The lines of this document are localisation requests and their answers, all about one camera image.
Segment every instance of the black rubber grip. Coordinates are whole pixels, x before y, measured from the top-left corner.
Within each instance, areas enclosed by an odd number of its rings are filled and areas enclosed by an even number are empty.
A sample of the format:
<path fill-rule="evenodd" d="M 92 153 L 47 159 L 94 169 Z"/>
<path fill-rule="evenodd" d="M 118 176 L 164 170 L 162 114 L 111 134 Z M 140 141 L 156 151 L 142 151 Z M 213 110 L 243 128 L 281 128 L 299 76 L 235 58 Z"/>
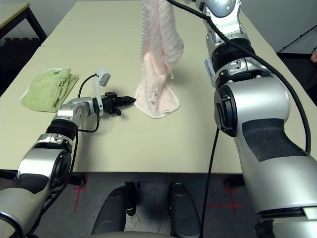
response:
<path fill-rule="evenodd" d="M 22 174 L 16 181 L 15 187 L 23 188 L 36 194 L 48 184 L 49 178 L 44 175 Z"/>
<path fill-rule="evenodd" d="M 242 124 L 244 138 L 259 162 L 289 156 L 308 156 L 284 132 L 282 119 L 250 120 Z"/>
<path fill-rule="evenodd" d="M 74 140 L 77 131 L 78 126 L 75 123 L 64 119 L 56 119 L 51 122 L 46 133 L 57 133 Z"/>

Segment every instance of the red tape mark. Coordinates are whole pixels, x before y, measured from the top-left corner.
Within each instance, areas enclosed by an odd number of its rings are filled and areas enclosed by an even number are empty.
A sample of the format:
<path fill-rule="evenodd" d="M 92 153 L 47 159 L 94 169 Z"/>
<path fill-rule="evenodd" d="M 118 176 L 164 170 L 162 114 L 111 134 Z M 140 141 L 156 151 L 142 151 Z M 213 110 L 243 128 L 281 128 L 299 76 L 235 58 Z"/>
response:
<path fill-rule="evenodd" d="M 230 197 L 230 201 L 231 201 L 231 207 L 232 207 L 232 212 L 235 215 L 237 213 L 236 210 L 236 204 L 234 203 L 234 198 L 233 198 L 233 192 L 236 191 L 235 188 L 226 188 L 226 186 L 224 185 L 224 180 L 225 178 L 221 178 L 221 182 L 222 182 L 222 189 L 223 191 L 229 192 L 229 197 Z"/>
<path fill-rule="evenodd" d="M 77 207 L 78 207 L 80 192 L 86 190 L 86 185 L 87 185 L 87 183 L 88 183 L 88 176 L 86 176 L 85 179 L 86 179 L 86 184 L 85 184 L 85 186 L 83 186 L 83 187 L 75 187 L 75 186 L 74 186 L 74 187 L 73 187 L 73 190 L 77 190 L 77 191 L 78 191 L 78 192 L 77 192 L 76 201 L 75 201 L 74 213 L 77 212 Z"/>

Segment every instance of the gray floor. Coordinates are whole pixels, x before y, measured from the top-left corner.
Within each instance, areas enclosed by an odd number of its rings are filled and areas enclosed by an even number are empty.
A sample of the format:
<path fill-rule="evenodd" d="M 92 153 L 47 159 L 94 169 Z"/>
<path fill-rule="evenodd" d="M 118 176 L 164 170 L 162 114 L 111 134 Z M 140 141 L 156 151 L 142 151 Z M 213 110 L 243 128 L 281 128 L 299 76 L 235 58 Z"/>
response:
<path fill-rule="evenodd" d="M 245 187 L 224 189 L 222 178 L 212 175 L 205 219 L 205 238 L 254 238 L 257 215 Z M 39 238 L 77 238 L 90 234 L 104 200 L 125 181 L 139 181 L 140 202 L 136 215 L 127 216 L 127 231 L 170 234 L 167 190 L 171 182 L 181 182 L 191 192 L 201 215 L 206 175 L 90 173 L 85 188 L 69 185 L 43 216 L 35 234 Z M 11 186 L 0 179 L 0 189 Z"/>

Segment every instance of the pink towel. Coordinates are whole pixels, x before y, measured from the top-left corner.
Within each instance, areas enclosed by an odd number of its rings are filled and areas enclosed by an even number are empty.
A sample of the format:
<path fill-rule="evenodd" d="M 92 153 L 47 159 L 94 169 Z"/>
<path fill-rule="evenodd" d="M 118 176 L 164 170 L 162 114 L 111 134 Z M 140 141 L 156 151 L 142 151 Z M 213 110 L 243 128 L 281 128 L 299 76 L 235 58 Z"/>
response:
<path fill-rule="evenodd" d="M 141 79 L 135 106 L 152 118 L 162 118 L 180 107 L 167 84 L 179 62 L 184 44 L 176 31 L 174 10 L 166 0 L 143 0 Z"/>

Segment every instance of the table leg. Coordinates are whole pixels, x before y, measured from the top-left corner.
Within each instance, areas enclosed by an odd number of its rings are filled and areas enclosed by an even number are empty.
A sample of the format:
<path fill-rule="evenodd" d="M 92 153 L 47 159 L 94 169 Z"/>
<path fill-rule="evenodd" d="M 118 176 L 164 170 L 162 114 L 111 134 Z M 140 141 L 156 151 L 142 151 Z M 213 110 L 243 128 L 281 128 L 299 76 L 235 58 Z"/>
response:
<path fill-rule="evenodd" d="M 232 175 L 227 177 L 224 180 L 224 185 L 226 186 L 226 188 L 235 188 L 235 187 L 240 187 L 240 186 L 244 186 L 244 179 L 242 175 Z"/>
<path fill-rule="evenodd" d="M 25 11 L 28 15 L 26 19 L 30 23 L 35 33 L 38 35 L 39 39 L 43 42 L 47 38 L 47 35 L 45 34 L 44 30 L 42 29 L 41 25 L 37 21 L 31 9 L 28 7 L 27 9 L 25 9 Z"/>

